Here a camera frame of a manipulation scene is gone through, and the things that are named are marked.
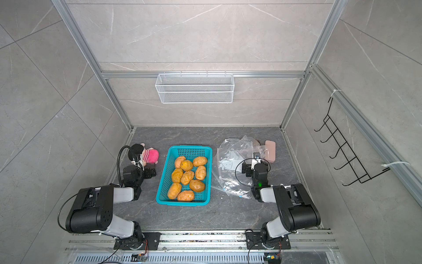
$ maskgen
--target vent grille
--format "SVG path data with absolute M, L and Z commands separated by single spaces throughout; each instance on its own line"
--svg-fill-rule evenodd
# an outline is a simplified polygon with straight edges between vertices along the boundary
M 97 264 L 110 256 L 110 253 L 78 253 L 73 264 Z M 248 254 L 240 253 L 149 253 L 149 264 L 188 264 L 188 263 L 248 263 Z M 122 264 L 142 263 L 140 261 L 131 261 L 132 253 L 124 253 L 123 256 L 112 256 L 107 261 L 117 261 Z M 251 252 L 249 254 L 250 264 L 264 263 L 264 253 Z

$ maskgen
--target black metal hook rack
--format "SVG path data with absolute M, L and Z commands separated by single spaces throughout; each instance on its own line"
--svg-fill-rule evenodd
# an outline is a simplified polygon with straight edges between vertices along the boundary
M 331 133 L 331 135 L 328 137 L 328 139 L 327 140 L 325 140 L 325 141 L 322 141 L 322 140 L 320 140 L 320 142 L 321 143 L 325 143 L 325 142 L 327 142 L 331 137 L 333 137 L 334 138 L 334 140 L 335 140 L 335 142 L 337 143 L 337 145 L 338 145 L 338 150 L 337 150 L 337 152 L 336 152 L 336 154 L 334 155 L 334 157 L 331 157 L 331 156 L 329 156 L 330 158 L 332 158 L 332 159 L 334 159 L 335 157 L 337 157 L 337 155 L 338 155 L 338 153 L 341 151 L 342 153 L 343 153 L 343 155 L 344 155 L 344 157 L 346 158 L 346 161 L 347 161 L 347 163 L 346 164 L 344 164 L 343 166 L 341 166 L 340 168 L 334 168 L 335 170 L 340 170 L 340 169 L 342 169 L 342 168 L 344 168 L 347 164 L 349 164 L 349 166 L 350 166 L 350 168 L 352 169 L 352 171 L 353 171 L 353 173 L 355 174 L 355 176 L 356 176 L 356 180 L 354 180 L 353 182 L 351 182 L 351 183 L 349 183 L 349 184 L 343 184 L 343 186 L 349 186 L 349 185 L 351 185 L 351 184 L 353 184 L 353 183 L 355 183 L 355 182 L 357 182 L 357 181 L 359 181 L 360 183 L 364 183 L 364 182 L 367 182 L 367 181 L 369 181 L 369 180 L 372 180 L 373 178 L 375 178 L 375 177 L 377 177 L 377 176 L 379 176 L 379 175 L 381 175 L 381 174 L 383 174 L 384 172 L 386 172 L 386 171 L 389 171 L 390 170 L 390 168 L 385 168 L 385 169 L 383 169 L 382 170 L 382 172 L 380 172 L 380 173 L 378 173 L 377 175 L 375 175 L 375 176 L 370 176 L 369 174 L 368 174 L 368 172 L 366 171 L 366 169 L 365 169 L 365 167 L 363 166 L 363 164 L 362 164 L 362 162 L 360 162 L 360 160 L 359 160 L 359 158 L 357 157 L 357 155 L 355 154 L 355 152 L 354 152 L 354 150 L 352 149 L 352 147 L 349 145 L 349 143 L 348 143 L 348 141 L 346 140 L 346 138 L 343 136 L 343 134 L 342 134 L 342 132 L 339 130 L 339 128 L 337 127 L 337 125 L 334 123 L 334 120 L 330 117 L 330 109 L 331 109 L 331 105 L 332 105 L 332 103 L 333 103 L 333 98 L 332 97 L 330 97 L 330 99 L 328 100 L 328 103 L 330 104 L 330 106 L 328 107 L 328 111 L 327 111 L 327 115 L 324 117 L 324 119 L 323 119 L 323 121 L 324 121 L 324 124 L 318 129 L 318 130 L 315 130 L 314 129 L 314 131 L 315 132 L 318 132 L 318 131 L 320 131 L 324 126 L 325 127 L 327 127 L 327 129 L 328 129 L 328 131 Z M 327 122 L 328 121 L 331 121 L 332 122 L 332 124 L 334 125 L 334 127 L 335 127 L 335 130 L 334 131 L 331 131 L 331 129 L 328 127 L 328 125 L 327 125 Z M 335 138 L 335 136 L 334 136 L 334 133 L 336 133 L 336 132 L 338 132 L 338 134 L 340 134 L 340 136 L 344 139 L 344 143 L 342 144 L 342 145 L 340 145 L 340 143 L 338 142 L 338 140 Z M 353 156 L 351 157 L 351 159 L 348 159 L 347 158 L 347 156 L 346 156 L 346 154 L 344 153 L 344 151 L 343 151 L 343 147 L 344 146 L 348 146 L 349 147 L 349 149 L 352 151 L 352 153 L 353 153 Z M 363 171 L 365 172 L 365 174 L 363 175 L 363 176 L 358 176 L 357 175 L 357 173 L 356 173 L 356 171 L 355 171 L 355 169 L 353 168 L 353 166 L 352 166 L 352 164 L 351 164 L 351 162 L 353 161 L 353 160 L 357 160 L 358 161 L 358 163 L 362 166 L 362 168 L 363 168 Z M 363 180 L 362 178 L 363 177 L 365 177 L 365 176 L 368 176 L 368 179 L 365 179 L 365 180 Z

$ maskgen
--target clear plastic bag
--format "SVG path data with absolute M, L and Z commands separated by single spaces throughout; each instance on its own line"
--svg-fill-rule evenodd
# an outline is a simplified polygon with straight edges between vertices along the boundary
M 226 139 L 217 149 L 213 158 L 212 174 L 228 195 L 253 198 L 252 180 L 242 174 L 241 163 L 245 159 L 252 158 L 254 152 L 262 152 L 262 156 L 264 155 L 264 149 L 259 142 L 246 136 L 242 139 Z

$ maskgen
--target pink eraser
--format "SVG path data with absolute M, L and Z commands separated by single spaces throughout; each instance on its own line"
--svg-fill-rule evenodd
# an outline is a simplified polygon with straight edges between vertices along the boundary
M 276 143 L 271 140 L 265 140 L 264 157 L 268 162 L 273 163 L 276 161 Z

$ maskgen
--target blue plastic basket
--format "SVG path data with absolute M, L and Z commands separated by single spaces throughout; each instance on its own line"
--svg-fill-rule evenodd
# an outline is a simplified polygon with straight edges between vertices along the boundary
M 171 173 L 174 171 L 174 161 L 179 156 L 185 156 L 186 159 L 193 161 L 198 156 L 204 156 L 208 159 L 207 164 L 204 166 L 207 169 L 207 176 L 203 180 L 205 183 L 205 190 L 195 194 L 195 199 L 192 202 L 182 202 L 169 199 L 167 196 L 168 189 L 173 184 L 171 180 Z M 203 146 L 172 146 L 168 149 L 167 159 L 165 160 L 164 169 L 162 172 L 160 185 L 158 187 L 156 201 L 159 204 L 178 205 L 178 206 L 198 206 L 206 205 L 210 201 L 211 194 L 211 164 L 212 164 L 212 149 Z M 197 167 L 193 167 L 192 171 L 195 172 Z M 182 191 L 190 190 L 189 185 L 182 184 Z

